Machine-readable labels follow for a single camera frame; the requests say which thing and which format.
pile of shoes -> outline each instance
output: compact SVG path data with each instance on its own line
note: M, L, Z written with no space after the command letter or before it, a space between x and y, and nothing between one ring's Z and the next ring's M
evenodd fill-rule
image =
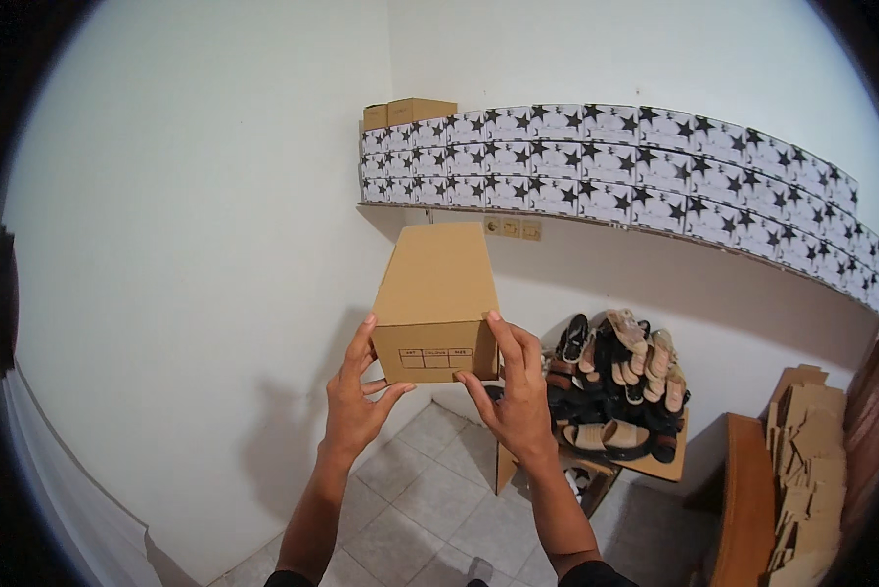
M627 308L600 317L574 316L547 366L554 433L581 456L669 463L690 399L671 335Z

stack of cardboard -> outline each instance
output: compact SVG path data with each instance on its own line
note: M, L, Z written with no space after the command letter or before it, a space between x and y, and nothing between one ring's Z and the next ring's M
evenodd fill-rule
M768 584L817 585L840 542L847 396L819 383L799 382L776 393L774 400L769 405L766 442L772 453L779 513Z

shoe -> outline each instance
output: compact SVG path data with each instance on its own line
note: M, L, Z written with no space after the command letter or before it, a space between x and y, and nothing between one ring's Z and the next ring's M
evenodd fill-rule
M569 326L561 335L561 345L557 349L557 356L569 364L577 364L583 356L583 346L589 336L589 321L583 314L577 314L570 320Z

left hand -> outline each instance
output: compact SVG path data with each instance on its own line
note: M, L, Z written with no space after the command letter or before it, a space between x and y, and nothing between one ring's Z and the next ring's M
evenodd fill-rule
M371 342L371 333L376 325L377 316L374 313L364 318L344 352L341 369L326 386L328 420L325 439L319 444L319 454L336 458L349 466L364 447L377 438L397 400L404 393L417 388L414 383L394 383L387 387L386 380L361 383L361 375L377 359ZM365 397L384 388L386 392L377 401Z

wall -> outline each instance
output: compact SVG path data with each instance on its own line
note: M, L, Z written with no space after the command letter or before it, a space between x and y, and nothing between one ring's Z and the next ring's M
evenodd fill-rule
M196 581L288 520L399 230L354 206L386 34L381 2L105 2L21 136L20 364Z
M746 124L829 158L860 182L879 234L879 119L805 2L389 0L394 97L515 104L647 104ZM437 213L437 222L478 219ZM425 222L409 212L409 222ZM693 393L684 483L722 454L725 411L759 415L782 368L809 362L846 387L875 333L855 303L744 258L559 220L543 241L490 239L504 316L556 344L575 312L631 307L667 327ZM469 414L456 386L433 397Z

